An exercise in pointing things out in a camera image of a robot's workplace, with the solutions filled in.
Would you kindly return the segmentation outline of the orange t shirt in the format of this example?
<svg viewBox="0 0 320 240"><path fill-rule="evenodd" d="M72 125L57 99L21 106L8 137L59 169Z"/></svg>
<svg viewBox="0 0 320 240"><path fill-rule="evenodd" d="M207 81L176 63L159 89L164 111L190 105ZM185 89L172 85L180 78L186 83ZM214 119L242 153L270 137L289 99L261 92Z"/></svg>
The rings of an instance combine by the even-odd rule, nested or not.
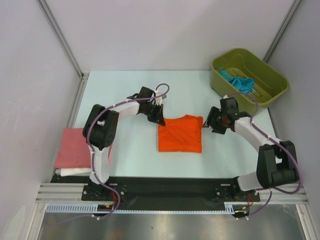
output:
<svg viewBox="0 0 320 240"><path fill-rule="evenodd" d="M203 117L185 115L165 119L165 126L157 130L159 152L202 152Z"/></svg>

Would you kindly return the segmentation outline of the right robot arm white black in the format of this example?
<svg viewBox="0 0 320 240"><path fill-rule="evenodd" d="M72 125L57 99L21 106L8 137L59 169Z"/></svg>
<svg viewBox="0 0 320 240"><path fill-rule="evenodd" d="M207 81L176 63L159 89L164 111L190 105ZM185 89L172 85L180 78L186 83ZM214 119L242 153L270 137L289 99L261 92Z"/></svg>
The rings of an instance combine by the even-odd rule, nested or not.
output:
<svg viewBox="0 0 320 240"><path fill-rule="evenodd" d="M253 116L240 111L234 97L221 99L219 108L211 107L203 127L221 135L230 129L257 151L256 170L234 178L230 194L235 200L242 201L253 190L275 189L294 194L302 187L295 145L289 140L272 138L261 130Z"/></svg>

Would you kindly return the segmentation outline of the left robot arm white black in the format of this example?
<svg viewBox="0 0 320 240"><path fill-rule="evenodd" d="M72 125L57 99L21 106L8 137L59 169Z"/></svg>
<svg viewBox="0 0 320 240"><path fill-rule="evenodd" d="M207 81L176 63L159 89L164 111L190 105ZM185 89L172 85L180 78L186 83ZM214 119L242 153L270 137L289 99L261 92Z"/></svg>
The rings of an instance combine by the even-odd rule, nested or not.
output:
<svg viewBox="0 0 320 240"><path fill-rule="evenodd" d="M106 184L110 178L109 161L103 159L104 152L111 156L113 142L116 138L118 122L143 114L151 123L165 126L163 116L163 99L167 97L170 87L166 83L159 84L154 90L141 87L138 93L127 97L124 101L108 107L95 104L86 120L82 135L90 151L89 186L93 194L100 200L110 196L111 188Z"/></svg>

